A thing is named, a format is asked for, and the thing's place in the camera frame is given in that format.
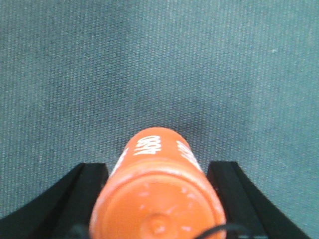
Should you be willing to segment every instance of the plastic bottle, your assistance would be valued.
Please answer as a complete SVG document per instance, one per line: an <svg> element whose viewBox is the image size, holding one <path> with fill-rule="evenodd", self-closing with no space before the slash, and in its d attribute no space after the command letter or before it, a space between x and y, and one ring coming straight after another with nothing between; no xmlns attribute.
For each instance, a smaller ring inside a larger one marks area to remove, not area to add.
<svg viewBox="0 0 319 239"><path fill-rule="evenodd" d="M92 239L192 239L225 221L185 139L153 127L126 145L94 206L90 234ZM209 238L225 239L225 233Z"/></svg>

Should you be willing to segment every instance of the gray fabric surface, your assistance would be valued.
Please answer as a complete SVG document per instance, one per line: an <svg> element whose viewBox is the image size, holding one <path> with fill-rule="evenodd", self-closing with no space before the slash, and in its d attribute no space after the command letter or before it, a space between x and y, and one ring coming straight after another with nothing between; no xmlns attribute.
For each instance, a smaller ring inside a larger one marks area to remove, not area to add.
<svg viewBox="0 0 319 239"><path fill-rule="evenodd" d="M0 2L0 217L155 125L318 238L319 2Z"/></svg>

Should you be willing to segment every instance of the black holder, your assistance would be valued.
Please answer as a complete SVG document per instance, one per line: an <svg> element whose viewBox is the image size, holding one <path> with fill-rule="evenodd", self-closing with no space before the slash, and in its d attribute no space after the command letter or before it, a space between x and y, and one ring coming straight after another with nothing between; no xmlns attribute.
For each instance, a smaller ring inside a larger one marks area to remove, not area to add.
<svg viewBox="0 0 319 239"><path fill-rule="evenodd" d="M310 239L249 180L237 162L211 161L207 178L228 223L243 225L254 239ZM65 238L74 225L88 227L95 201L108 179L103 163L81 163L60 181L0 220L0 239ZM227 239L246 239L228 232Z"/></svg>

